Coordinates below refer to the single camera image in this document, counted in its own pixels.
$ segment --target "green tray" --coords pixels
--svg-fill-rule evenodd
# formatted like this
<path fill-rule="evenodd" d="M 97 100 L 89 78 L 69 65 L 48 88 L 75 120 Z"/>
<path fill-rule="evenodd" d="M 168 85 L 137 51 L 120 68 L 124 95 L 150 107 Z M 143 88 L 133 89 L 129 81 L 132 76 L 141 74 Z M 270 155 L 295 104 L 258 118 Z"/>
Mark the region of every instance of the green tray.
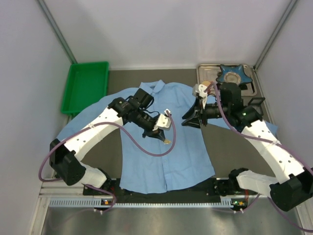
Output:
<path fill-rule="evenodd" d="M 69 68 L 61 112 L 70 116 L 98 102 L 107 94 L 109 63 L 73 64 Z"/>

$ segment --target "white cable tie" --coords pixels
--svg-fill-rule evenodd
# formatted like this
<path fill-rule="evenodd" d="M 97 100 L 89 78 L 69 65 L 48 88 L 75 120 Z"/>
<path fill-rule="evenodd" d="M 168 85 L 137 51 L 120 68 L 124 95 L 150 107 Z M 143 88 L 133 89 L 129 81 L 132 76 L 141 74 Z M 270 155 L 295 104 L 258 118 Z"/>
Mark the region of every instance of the white cable tie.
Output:
<path fill-rule="evenodd" d="M 262 156 L 263 153 L 270 147 L 272 147 L 273 145 L 277 145 L 279 142 L 279 140 L 275 140 L 275 141 L 272 141 L 272 143 L 268 144 L 262 151 L 260 151 L 260 155 Z"/>
<path fill-rule="evenodd" d="M 94 124 L 91 122 L 91 123 L 89 123 L 87 126 L 88 126 L 92 131 L 95 132 L 95 136 L 97 137 L 98 142 L 100 142 L 102 139 L 101 139 L 101 137 L 99 136 L 98 131 L 95 129 L 96 127 L 94 126 Z"/>
<path fill-rule="evenodd" d="M 90 127 L 90 129 L 95 128 L 94 124 L 92 123 L 89 123 L 87 126 Z"/>

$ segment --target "metal tray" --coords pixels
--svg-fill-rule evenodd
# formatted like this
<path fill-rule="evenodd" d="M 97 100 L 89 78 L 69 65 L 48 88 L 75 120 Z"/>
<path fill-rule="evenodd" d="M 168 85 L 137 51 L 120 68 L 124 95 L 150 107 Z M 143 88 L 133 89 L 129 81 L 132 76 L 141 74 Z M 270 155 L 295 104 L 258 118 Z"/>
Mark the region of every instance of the metal tray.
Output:
<path fill-rule="evenodd" d="M 249 65 L 243 65 L 245 74 L 252 78 L 252 83 L 247 84 L 247 90 L 242 90 L 242 96 L 255 96 L 257 94 L 256 86 L 255 86 L 255 74 L 253 69 Z M 220 65 L 199 65 L 197 67 L 197 81 L 198 83 L 202 83 L 203 81 L 215 81 L 221 74 Z"/>

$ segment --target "white wall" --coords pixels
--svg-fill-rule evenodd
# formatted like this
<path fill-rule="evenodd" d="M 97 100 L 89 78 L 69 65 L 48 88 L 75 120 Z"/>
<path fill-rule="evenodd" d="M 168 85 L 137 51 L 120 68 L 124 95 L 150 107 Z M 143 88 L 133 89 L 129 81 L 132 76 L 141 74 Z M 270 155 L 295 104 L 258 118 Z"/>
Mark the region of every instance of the white wall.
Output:
<path fill-rule="evenodd" d="M 301 0 L 259 70 L 282 143 L 313 166 L 313 1 Z"/>
<path fill-rule="evenodd" d="M 78 62 L 254 65 L 289 0 L 45 0 Z"/>
<path fill-rule="evenodd" d="M 0 234 L 28 233 L 70 62 L 34 0 L 0 1 Z M 51 176 L 51 170 L 45 176 Z"/>

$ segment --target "shirt collar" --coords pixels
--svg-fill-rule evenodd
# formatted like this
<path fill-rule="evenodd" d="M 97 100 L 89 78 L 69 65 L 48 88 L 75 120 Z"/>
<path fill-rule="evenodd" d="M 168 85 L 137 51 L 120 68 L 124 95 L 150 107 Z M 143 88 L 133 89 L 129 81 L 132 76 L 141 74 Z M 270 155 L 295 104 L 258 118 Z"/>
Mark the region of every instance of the shirt collar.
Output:
<path fill-rule="evenodd" d="M 165 83 L 162 80 L 159 80 L 157 82 L 142 82 L 139 86 L 139 88 L 143 89 L 147 93 L 151 94 L 158 93 L 162 90 Z"/>

